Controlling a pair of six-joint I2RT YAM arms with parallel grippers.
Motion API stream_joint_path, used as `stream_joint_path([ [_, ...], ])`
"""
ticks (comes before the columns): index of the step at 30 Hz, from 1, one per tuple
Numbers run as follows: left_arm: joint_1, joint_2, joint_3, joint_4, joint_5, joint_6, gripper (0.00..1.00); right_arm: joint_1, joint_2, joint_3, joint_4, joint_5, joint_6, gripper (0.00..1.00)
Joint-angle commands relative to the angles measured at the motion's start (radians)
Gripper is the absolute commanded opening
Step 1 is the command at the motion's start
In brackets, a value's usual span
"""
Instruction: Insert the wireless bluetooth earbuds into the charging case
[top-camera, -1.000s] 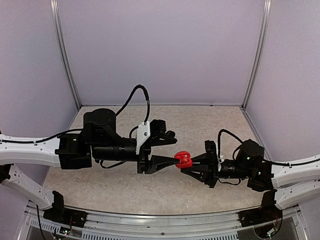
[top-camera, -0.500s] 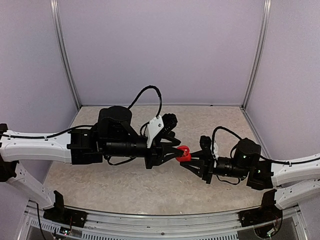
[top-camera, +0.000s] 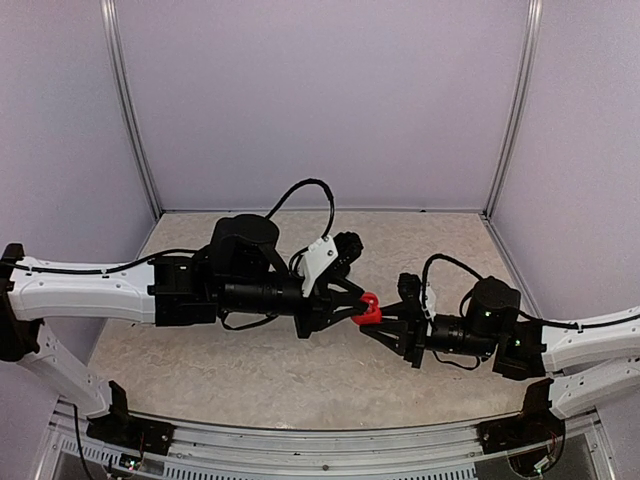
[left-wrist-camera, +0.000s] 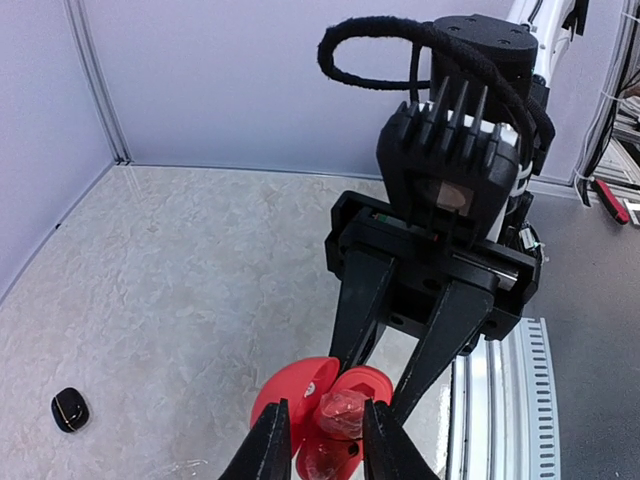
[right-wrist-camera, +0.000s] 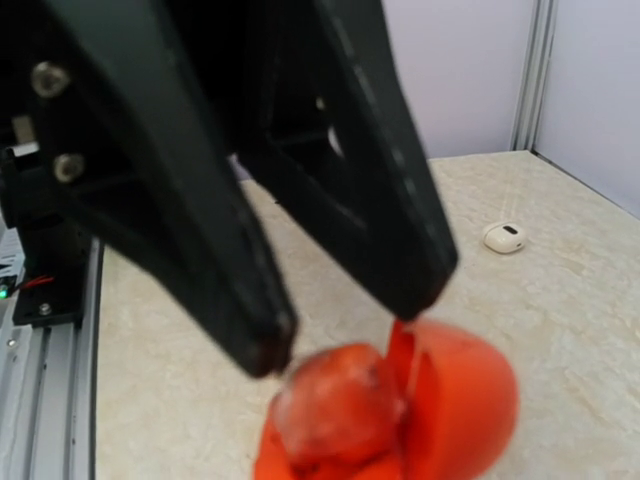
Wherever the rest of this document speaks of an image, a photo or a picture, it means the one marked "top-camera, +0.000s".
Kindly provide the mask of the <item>red earbud charging case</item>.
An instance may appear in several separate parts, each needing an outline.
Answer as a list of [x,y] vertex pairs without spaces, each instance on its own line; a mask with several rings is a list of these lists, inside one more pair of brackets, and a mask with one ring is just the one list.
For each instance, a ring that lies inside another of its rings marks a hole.
[[372,292],[365,292],[361,301],[367,305],[366,310],[351,317],[351,320],[358,326],[378,325],[382,323],[382,312],[379,306],[378,297]]

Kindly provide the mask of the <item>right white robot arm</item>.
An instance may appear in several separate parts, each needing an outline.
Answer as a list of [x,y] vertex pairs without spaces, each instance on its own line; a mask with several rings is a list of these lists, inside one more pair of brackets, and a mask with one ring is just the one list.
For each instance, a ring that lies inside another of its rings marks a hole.
[[464,296],[458,315],[437,314],[433,293],[417,276],[399,279],[399,302],[380,306],[363,295],[366,311],[354,317],[360,331],[394,351],[413,367],[425,352],[492,361],[494,373],[541,386],[541,405],[513,419],[511,433],[535,442],[559,419],[583,413],[639,387],[639,310],[574,321],[527,317],[521,294],[489,276]]

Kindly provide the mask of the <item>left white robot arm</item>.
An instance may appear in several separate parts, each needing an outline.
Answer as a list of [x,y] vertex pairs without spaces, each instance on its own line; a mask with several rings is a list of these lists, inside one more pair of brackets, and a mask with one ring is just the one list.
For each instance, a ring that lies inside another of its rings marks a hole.
[[185,327],[248,313],[260,324],[289,316],[306,338],[366,312],[362,288],[348,277],[362,251],[358,235],[321,236],[295,268],[277,252],[279,235],[271,219],[240,214],[220,219],[199,250],[170,249],[114,265],[49,263],[10,244],[1,259],[1,358],[43,376],[118,444],[133,443],[140,424],[124,390],[59,347],[46,319]]

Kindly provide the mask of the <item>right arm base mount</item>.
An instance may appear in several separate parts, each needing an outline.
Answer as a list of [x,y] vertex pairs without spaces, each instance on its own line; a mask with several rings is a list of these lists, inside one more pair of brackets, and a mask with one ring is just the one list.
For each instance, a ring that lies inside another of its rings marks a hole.
[[551,402],[526,397],[519,413],[488,420],[476,427],[484,454],[493,454],[558,440],[566,434],[564,420],[551,413]]

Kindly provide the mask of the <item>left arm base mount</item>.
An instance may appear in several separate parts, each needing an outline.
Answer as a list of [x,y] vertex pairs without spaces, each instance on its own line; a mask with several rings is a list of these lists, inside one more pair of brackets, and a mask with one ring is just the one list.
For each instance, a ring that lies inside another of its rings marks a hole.
[[176,427],[164,421],[132,415],[126,391],[114,380],[108,382],[111,401],[105,414],[89,418],[87,435],[108,444],[167,456]]

